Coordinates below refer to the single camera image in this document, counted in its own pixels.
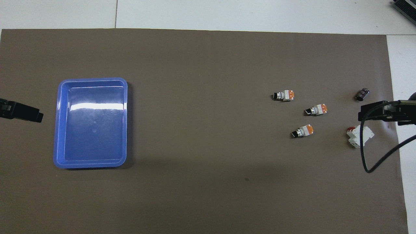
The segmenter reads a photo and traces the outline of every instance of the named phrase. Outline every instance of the tray rim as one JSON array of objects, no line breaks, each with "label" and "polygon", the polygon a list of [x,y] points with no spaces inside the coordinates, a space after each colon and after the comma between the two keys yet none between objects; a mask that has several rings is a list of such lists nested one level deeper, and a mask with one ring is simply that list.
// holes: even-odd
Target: tray rim
[{"label": "tray rim", "polygon": [[[59,125],[60,121],[60,109],[61,109],[61,98],[62,98],[62,89],[64,84],[71,82],[95,82],[95,81],[121,81],[123,83],[123,149],[120,161],[112,163],[94,163],[94,160],[86,160],[88,164],[60,164],[58,162],[58,148],[59,148]],[[128,85],[127,82],[121,77],[111,77],[111,78],[82,78],[82,79],[66,79],[60,82],[58,86],[57,94],[57,107],[56,107],[56,116],[55,116],[55,135],[54,135],[54,156],[53,162],[55,166],[62,169],[71,169],[71,168],[98,168],[98,167],[118,167],[121,166],[127,158],[127,97],[128,97]]]}]

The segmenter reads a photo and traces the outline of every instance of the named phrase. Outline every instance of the white floor tile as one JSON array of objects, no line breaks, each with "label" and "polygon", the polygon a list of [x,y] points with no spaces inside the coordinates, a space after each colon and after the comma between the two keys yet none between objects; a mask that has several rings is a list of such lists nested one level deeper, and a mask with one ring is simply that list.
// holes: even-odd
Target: white floor tile
[{"label": "white floor tile", "polygon": [[117,0],[3,0],[0,29],[114,28]]},{"label": "white floor tile", "polygon": [[118,0],[116,27],[416,34],[391,0]]},{"label": "white floor tile", "polygon": [[[416,36],[388,35],[394,100],[407,100],[416,92]],[[398,126],[399,142],[416,134],[416,126]],[[416,141],[400,149],[401,174],[409,233],[416,233]]]}]

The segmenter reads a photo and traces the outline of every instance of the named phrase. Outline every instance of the blue plastic tray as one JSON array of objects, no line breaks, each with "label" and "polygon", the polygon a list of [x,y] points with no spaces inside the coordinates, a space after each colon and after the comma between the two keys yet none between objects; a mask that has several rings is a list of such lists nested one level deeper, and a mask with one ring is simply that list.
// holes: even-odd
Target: blue plastic tray
[{"label": "blue plastic tray", "polygon": [[127,82],[64,80],[58,88],[54,163],[59,168],[117,167],[126,161]]}]

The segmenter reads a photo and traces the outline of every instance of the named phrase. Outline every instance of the black cable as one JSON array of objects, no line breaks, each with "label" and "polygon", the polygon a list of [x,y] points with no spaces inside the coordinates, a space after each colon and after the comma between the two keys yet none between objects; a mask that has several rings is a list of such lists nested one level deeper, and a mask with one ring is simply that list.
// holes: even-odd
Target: black cable
[{"label": "black cable", "polygon": [[368,118],[368,116],[371,115],[372,112],[374,112],[376,109],[378,108],[382,108],[384,106],[387,105],[391,105],[391,106],[397,106],[400,104],[400,101],[392,101],[392,102],[386,102],[386,103],[382,103],[379,104],[373,108],[371,108],[370,110],[367,111],[367,113],[363,116],[363,119],[361,120],[361,125],[360,125],[360,151],[361,151],[361,160],[363,162],[363,166],[364,166],[364,170],[367,173],[372,173],[376,168],[378,168],[380,166],[380,164],[382,162],[384,162],[390,155],[392,155],[395,151],[397,151],[398,149],[400,149],[402,146],[406,145],[407,143],[413,141],[416,139],[416,135],[406,139],[405,141],[403,141],[402,143],[396,145],[395,147],[393,147],[391,150],[389,150],[383,157],[380,158],[380,160],[378,160],[376,162],[376,164],[368,169],[367,168],[367,164],[365,162],[365,157],[364,157],[364,147],[363,147],[363,128],[364,128],[364,122],[366,121],[366,119]]}]

